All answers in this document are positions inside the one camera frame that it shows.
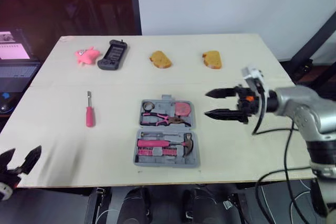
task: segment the gray tool case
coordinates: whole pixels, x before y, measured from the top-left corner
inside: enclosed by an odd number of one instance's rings
[[[168,126],[156,125],[157,122],[163,121],[164,119],[151,115],[143,115],[144,113],[158,113],[176,116],[175,105],[178,103],[183,103],[183,105],[188,104],[191,108],[191,112],[188,116],[185,116],[187,114],[185,111],[185,114],[181,113],[182,115],[178,116],[190,124],[190,126],[184,123],[171,123]],[[139,120],[141,129],[139,129],[136,134],[137,140],[135,142],[133,157],[134,164],[138,166],[197,167],[199,165],[197,138],[196,134],[191,131],[191,128],[195,125],[194,118],[194,107],[189,101],[175,101],[171,95],[162,95],[161,100],[143,100]],[[187,147],[179,143],[185,142],[187,136],[191,136],[193,147],[191,152],[185,155]],[[173,142],[173,144],[167,147],[138,147],[139,140],[143,140],[142,143],[150,140],[166,140]]]

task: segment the toy bread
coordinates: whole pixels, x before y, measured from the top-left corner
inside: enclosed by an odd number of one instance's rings
[[[150,60],[157,68],[168,68],[172,65],[172,62],[162,51],[155,51]]]
[[[221,57],[218,51],[208,51],[203,54],[204,64],[212,69],[220,69],[222,67]]]

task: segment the wooden tabletop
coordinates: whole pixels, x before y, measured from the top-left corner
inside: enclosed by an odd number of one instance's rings
[[[121,68],[103,71],[80,66],[74,52],[94,46],[103,54],[112,39],[129,49]],[[173,62],[168,69],[152,65],[161,50]],[[223,67],[203,64],[202,53],[220,52]],[[282,168],[288,132],[251,136],[257,118],[244,125],[215,121],[204,115],[214,108],[235,108],[236,98],[212,99],[204,94],[244,81],[241,69],[253,63],[271,89],[293,83],[258,35],[68,36],[61,37],[0,134],[0,151],[15,147],[10,167],[42,145],[42,155],[20,187],[83,187],[144,184],[249,182]],[[86,92],[92,92],[96,125],[85,126]],[[195,107],[200,166],[138,167],[133,164],[139,110],[143,99],[171,94]],[[267,114],[262,129],[289,127],[290,120]],[[306,166],[309,154],[299,133],[293,134],[288,166]],[[271,179],[284,179],[277,174]],[[312,177],[309,170],[292,178]]]

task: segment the laptop keyboard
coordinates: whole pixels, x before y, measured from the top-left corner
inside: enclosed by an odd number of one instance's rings
[[[29,78],[36,66],[0,66],[0,78]]]

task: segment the pink plush pig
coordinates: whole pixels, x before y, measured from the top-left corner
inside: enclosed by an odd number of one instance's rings
[[[100,55],[100,51],[94,50],[93,47],[90,47],[87,50],[78,50],[75,52],[77,56],[78,63],[85,63],[85,64],[94,64],[96,58]]]

